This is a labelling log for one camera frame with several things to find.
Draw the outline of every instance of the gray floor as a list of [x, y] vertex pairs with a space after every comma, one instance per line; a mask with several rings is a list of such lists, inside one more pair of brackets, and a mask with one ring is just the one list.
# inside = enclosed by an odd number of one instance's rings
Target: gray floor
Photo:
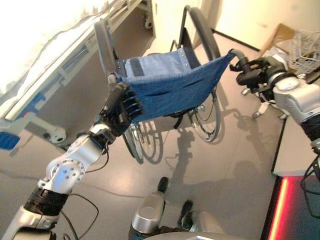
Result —
[[[249, 59], [257, 54], [221, 36], [216, 39], [222, 54], [230, 48], [243, 50]], [[155, 190], [162, 176], [170, 178], [164, 225], [175, 226], [184, 201], [192, 199], [196, 209], [214, 214], [228, 233], [248, 240], [260, 239], [275, 181], [270, 170], [282, 120], [277, 118], [279, 111], [274, 108], [257, 120], [251, 119], [260, 102], [253, 95], [240, 94], [243, 88], [237, 85], [236, 76], [227, 69], [218, 88], [223, 121], [217, 141], [203, 142], [187, 118], [178, 130], [173, 130], [176, 120], [162, 117], [144, 124], [153, 144], [145, 146], [143, 165], [130, 156], [122, 138], [110, 146], [108, 165], [88, 173], [74, 188], [75, 193], [88, 197], [100, 210], [96, 224], [84, 240], [127, 239], [136, 207]], [[91, 99], [89, 93], [93, 93], [89, 89], [90, 85], [83, 98]], [[91, 100], [84, 102], [80, 108], [75, 106], [74, 111], [86, 115], [87, 108], [99, 109]], [[69, 114], [63, 111], [64, 107], [56, 109], [62, 116]], [[69, 122], [69, 127], [78, 127], [77, 121], [81, 119]], [[26, 177], [42, 178], [46, 165], [62, 154], [60, 149], [27, 131], [20, 136], [16, 150], [0, 151], [0, 236], [36, 186], [35, 179]], [[105, 156], [101, 157], [94, 168], [105, 160]], [[70, 197], [64, 210], [79, 235], [95, 215], [93, 207], [75, 196]], [[59, 239], [62, 233], [71, 235], [63, 218], [55, 231]]]

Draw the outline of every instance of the wheelchair wheel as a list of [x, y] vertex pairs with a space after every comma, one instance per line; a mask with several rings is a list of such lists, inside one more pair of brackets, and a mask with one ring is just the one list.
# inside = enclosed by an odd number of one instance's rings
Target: wheelchair wheel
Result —
[[217, 138], [220, 129], [220, 108], [218, 98], [211, 93], [203, 104], [189, 113], [192, 127], [205, 142], [212, 142]]
[[140, 143], [141, 131], [139, 124], [131, 124], [130, 127], [122, 135], [125, 145], [131, 156], [136, 159], [139, 164], [143, 164], [143, 152]]

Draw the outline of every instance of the blue denim seat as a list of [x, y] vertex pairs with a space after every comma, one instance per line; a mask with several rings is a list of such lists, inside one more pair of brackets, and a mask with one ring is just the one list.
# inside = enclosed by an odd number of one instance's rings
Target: blue denim seat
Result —
[[118, 82], [130, 84], [144, 109], [133, 123], [201, 105], [234, 57], [231, 53], [204, 65], [194, 64], [183, 48], [122, 61]]

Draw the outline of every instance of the hospital bed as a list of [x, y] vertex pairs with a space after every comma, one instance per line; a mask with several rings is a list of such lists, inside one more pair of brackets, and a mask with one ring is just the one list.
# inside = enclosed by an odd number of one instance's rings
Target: hospital bed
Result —
[[[18, 33], [11, 31], [13, 40], [7, 42], [9, 50], [4, 51], [7, 56], [4, 54], [3, 59], [12, 58], [17, 49], [26, 54], [20, 54], [21, 57], [14, 56], [13, 61], [3, 64], [4, 78], [0, 83], [1, 149], [13, 149], [20, 139], [19, 133], [29, 123], [44, 129], [43, 136], [53, 144], [59, 145], [64, 141], [66, 131], [39, 118], [37, 113], [97, 52], [94, 23], [104, 19], [113, 33], [124, 19], [139, 7], [148, 16], [145, 27], [150, 27], [149, 0], [83, 0], [59, 3], [61, 2], [48, 6], [52, 8], [51, 13], [39, 12], [37, 9], [32, 12], [33, 1], [26, 3], [26, 6], [20, 6], [21, 9], [29, 10], [24, 18], [25, 23], [29, 23], [27, 32], [24, 29], [17, 31]], [[52, 12], [57, 14], [58, 11], [58, 17], [50, 19]], [[21, 20], [18, 21], [17, 26], [21, 28]]]

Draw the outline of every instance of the white wall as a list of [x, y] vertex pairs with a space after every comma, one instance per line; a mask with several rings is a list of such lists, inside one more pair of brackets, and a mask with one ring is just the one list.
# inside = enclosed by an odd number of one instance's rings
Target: white wall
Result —
[[[153, 24], [155, 27], [156, 39], [153, 45], [157, 50], [168, 52], [172, 41], [179, 41], [182, 15], [185, 5], [201, 8], [204, 0], [152, 0]], [[187, 26], [190, 38], [195, 35], [195, 28], [191, 27], [191, 19], [187, 17]]]
[[320, 0], [204, 0], [212, 28], [260, 49], [279, 23], [320, 31]]

